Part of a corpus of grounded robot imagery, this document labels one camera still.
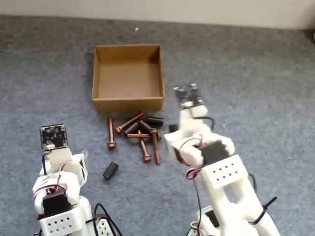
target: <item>black wire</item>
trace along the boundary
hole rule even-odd
[[[101,204],[101,203],[97,203],[95,205],[94,211],[93,211],[93,226],[94,226],[94,231],[95,231],[95,235],[98,235],[97,232],[97,226],[96,226],[96,211],[97,208],[100,207],[102,208],[103,212],[105,213],[105,215],[108,217],[108,219],[110,220],[110,222],[114,225],[115,229],[117,230],[117,232],[119,233],[120,236],[123,236],[122,232],[120,232],[119,228],[117,227],[117,225],[115,224],[115,222],[112,220],[112,218],[110,217],[110,215],[107,213],[105,207]]]
[[[196,190],[196,194],[197,194],[197,198],[198,198],[198,206],[199,206],[199,222],[198,222],[198,229],[197,229],[197,233],[199,235],[200,232],[200,223],[201,223],[201,204],[200,204],[200,197],[199,197],[199,192],[198,192],[198,188],[197,188],[197,184],[195,182],[194,179],[192,179],[193,181],[193,185],[195,186],[195,190]]]
[[[183,142],[183,144],[181,145],[181,147],[178,149],[178,152],[183,148],[183,146],[188,142],[188,141],[190,141],[190,140],[202,140],[202,139],[199,139],[199,138],[191,138],[191,139],[188,139],[188,140],[186,140],[185,142]]]
[[[46,171],[46,162],[45,162],[45,156],[50,154],[52,151],[49,150],[48,152],[45,152],[42,157],[41,157],[41,163],[43,164],[43,170],[44,170],[44,175],[47,175],[47,171]]]
[[[192,117],[193,119],[209,119],[211,120],[211,130],[213,130],[215,128],[215,119],[213,119],[212,117]]]
[[[252,187],[253,187],[255,193],[257,194],[258,188],[257,188],[256,178],[255,178],[255,176],[253,174],[249,173],[248,175],[252,178]]]
[[[277,199],[277,197],[273,197],[269,202],[266,204],[262,205],[263,211],[262,213],[258,216],[258,218],[253,221],[249,222],[251,225],[256,225],[260,222],[260,220],[264,217],[265,213],[267,212],[268,207]]]
[[[40,229],[40,231],[38,233],[33,234],[33,236],[41,236],[42,235],[42,230]]]
[[[190,112],[190,115],[193,119],[209,119],[209,120],[211,120],[211,130],[213,130],[215,128],[216,121],[212,117],[194,117],[192,114],[191,108],[189,108],[189,112]]]

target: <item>cable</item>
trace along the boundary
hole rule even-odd
[[[186,178],[192,180],[197,177],[197,174],[201,171],[200,168],[190,168],[186,171]]]
[[[278,197],[273,197],[269,202],[262,205],[262,208],[263,208],[262,213],[258,216],[258,218],[255,221],[249,222],[249,224],[251,224],[251,225],[258,224],[260,222],[260,220],[264,217],[265,213],[267,212],[268,206],[270,206],[277,198]]]
[[[199,222],[198,222],[197,233],[198,233],[198,236],[200,236],[200,223],[201,223],[201,204],[200,204],[200,197],[199,197],[199,192],[198,192],[197,184],[196,184],[196,182],[195,182],[194,179],[192,179],[192,181],[193,181],[193,185],[195,186],[195,190],[196,190],[196,194],[197,194],[197,198],[198,198]]]
[[[258,191],[258,188],[257,188],[257,182],[256,182],[256,178],[253,174],[249,173],[248,174],[251,178],[252,178],[252,187],[257,195],[257,191]]]
[[[42,230],[40,229],[40,231],[38,233],[33,234],[33,236],[41,236],[42,234]]]
[[[183,148],[183,146],[190,140],[200,140],[202,141],[202,139],[199,139],[199,138],[191,138],[191,139],[187,139],[185,142],[183,142],[183,144],[181,145],[181,147],[178,149],[178,152],[180,152],[180,150]]]
[[[45,162],[45,156],[50,154],[52,151],[49,150],[47,152],[45,152],[42,157],[41,157],[41,163],[43,164],[43,170],[44,170],[44,175],[47,175],[47,171],[46,171],[46,162]]]
[[[109,221],[114,225],[115,229],[117,230],[117,232],[119,233],[119,236],[123,236],[122,232],[120,232],[119,228],[117,227],[117,225],[115,224],[115,222],[112,220],[112,218],[110,217],[110,215],[107,213],[105,207],[101,204],[101,203],[97,203],[95,205],[94,211],[93,211],[93,226],[94,226],[94,231],[95,231],[95,235],[98,235],[97,232],[97,227],[96,227],[96,211],[97,208],[100,207],[102,208],[103,212],[105,213],[105,215],[107,215]]]
[[[51,188],[51,187],[54,187],[54,190],[55,190],[56,186],[57,186],[57,184],[49,184],[49,185],[45,185],[45,186],[43,186],[43,187],[40,187],[40,188],[39,188],[39,189],[37,189],[36,191],[34,191],[34,193],[33,193],[33,194],[37,193],[39,190],[43,190],[43,189],[46,189],[46,188]],[[61,186],[61,185],[58,185],[58,187],[63,188],[64,190],[67,190],[67,188],[65,188],[65,187],[63,187],[63,186]]]
[[[215,121],[214,118],[212,118],[212,117],[207,117],[207,116],[194,117],[193,114],[192,114],[192,109],[191,109],[191,108],[189,108],[189,112],[190,112],[191,117],[192,117],[193,119],[209,119],[209,120],[211,120],[211,130],[213,130],[213,129],[215,128],[216,121]]]

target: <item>circuit board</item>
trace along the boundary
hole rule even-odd
[[[199,88],[194,83],[174,87],[174,91],[182,109],[203,105]]]
[[[40,128],[43,151],[67,148],[67,134],[64,124],[54,124]]]

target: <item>bolt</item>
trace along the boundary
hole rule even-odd
[[[150,134],[127,134],[127,138],[138,138],[138,139],[151,139],[152,135]],[[162,139],[162,135],[160,132],[157,132],[157,140],[160,141]]]
[[[113,118],[109,117],[107,121],[108,121],[108,133],[109,133],[109,142],[107,143],[107,147],[108,149],[113,150],[117,146],[117,143],[114,141]]]
[[[115,127],[115,130],[118,134],[120,134],[123,129],[125,129],[128,125],[130,125],[131,123],[135,122],[136,120],[140,119],[141,117],[143,117],[144,113],[141,112],[140,114],[136,115],[134,118],[131,118],[130,120],[128,120],[126,123],[122,124],[122,125],[117,125]]]
[[[153,142],[153,149],[154,149],[154,159],[156,164],[160,164],[160,156],[158,151],[158,131],[156,129],[151,130],[152,142]]]
[[[142,160],[144,163],[149,163],[151,162],[151,155],[149,155],[146,144],[144,143],[143,138],[139,138],[139,144],[143,153]]]

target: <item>gray carpet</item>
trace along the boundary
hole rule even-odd
[[[158,167],[143,164],[125,139],[109,152],[107,114],[91,103],[94,46],[130,43],[161,44],[166,97],[157,114],[165,123],[179,115],[172,88],[195,81],[215,132],[234,141],[255,174],[262,202],[279,197],[269,212],[281,235],[314,235],[315,46],[304,32],[11,16],[0,17],[1,235],[39,229],[32,198],[39,127],[54,123],[66,124],[73,153],[89,151],[81,193],[92,206],[103,203],[125,236],[185,235],[197,211],[186,168],[164,146]],[[111,161],[120,167],[105,182]]]

